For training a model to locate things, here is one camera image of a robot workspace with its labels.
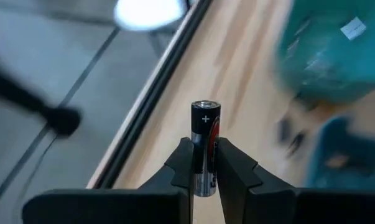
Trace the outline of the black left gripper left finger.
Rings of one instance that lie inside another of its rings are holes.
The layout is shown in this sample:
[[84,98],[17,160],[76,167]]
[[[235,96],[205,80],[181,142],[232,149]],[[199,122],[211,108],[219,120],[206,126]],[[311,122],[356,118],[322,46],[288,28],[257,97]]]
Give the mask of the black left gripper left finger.
[[182,138],[137,189],[48,190],[22,208],[23,224],[191,224],[193,143]]

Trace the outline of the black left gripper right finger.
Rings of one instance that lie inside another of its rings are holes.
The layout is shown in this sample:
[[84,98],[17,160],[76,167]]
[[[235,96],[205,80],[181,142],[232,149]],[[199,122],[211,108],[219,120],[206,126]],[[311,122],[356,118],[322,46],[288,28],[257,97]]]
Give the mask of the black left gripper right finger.
[[226,138],[216,155],[226,224],[375,224],[375,192],[294,187]]

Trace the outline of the copper black battery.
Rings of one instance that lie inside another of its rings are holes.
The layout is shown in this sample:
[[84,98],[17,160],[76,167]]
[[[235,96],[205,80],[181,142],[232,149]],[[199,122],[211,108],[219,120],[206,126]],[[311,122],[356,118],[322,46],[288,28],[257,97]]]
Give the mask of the copper black battery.
[[305,139],[306,133],[306,130],[302,130],[295,135],[287,151],[288,157],[292,156],[300,148],[303,140]]
[[290,139],[291,121],[288,117],[283,117],[277,123],[277,141],[284,143]]

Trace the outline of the black silver battery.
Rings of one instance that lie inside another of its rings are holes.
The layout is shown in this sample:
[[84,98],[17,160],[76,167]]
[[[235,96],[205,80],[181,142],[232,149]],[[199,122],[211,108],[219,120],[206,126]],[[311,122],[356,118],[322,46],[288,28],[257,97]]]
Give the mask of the black silver battery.
[[215,155],[220,132],[221,105],[201,100],[191,104],[191,139],[194,145],[194,194],[210,197],[216,192]]

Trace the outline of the dark blue plastic bin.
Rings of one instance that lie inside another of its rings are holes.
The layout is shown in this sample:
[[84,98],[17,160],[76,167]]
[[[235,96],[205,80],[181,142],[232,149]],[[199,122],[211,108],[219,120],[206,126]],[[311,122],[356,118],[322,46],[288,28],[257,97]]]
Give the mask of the dark blue plastic bin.
[[375,136],[349,131],[350,121],[335,116],[320,128],[304,186],[375,190]]

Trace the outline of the black pole stand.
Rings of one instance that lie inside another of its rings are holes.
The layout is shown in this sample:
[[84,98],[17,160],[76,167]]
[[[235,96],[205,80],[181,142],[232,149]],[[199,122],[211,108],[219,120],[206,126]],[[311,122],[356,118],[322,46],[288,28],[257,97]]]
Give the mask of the black pole stand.
[[71,136],[81,123],[81,111],[70,106],[53,106],[45,99],[28,90],[0,68],[0,98],[30,113],[39,114],[47,126],[57,135]]

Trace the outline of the green plastic bin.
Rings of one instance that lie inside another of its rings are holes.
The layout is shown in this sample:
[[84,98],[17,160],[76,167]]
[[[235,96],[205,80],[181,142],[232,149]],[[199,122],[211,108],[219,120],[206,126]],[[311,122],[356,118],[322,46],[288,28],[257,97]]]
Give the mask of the green plastic bin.
[[308,100],[375,90],[375,0],[293,0],[277,62],[281,84]]

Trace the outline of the black aluminium table frame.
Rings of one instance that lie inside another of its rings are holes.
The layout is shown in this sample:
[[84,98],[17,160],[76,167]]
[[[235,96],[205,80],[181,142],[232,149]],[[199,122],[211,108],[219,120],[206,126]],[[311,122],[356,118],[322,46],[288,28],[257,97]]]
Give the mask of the black aluminium table frame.
[[113,187],[212,2],[213,0],[197,0],[187,12],[91,176],[87,189]]

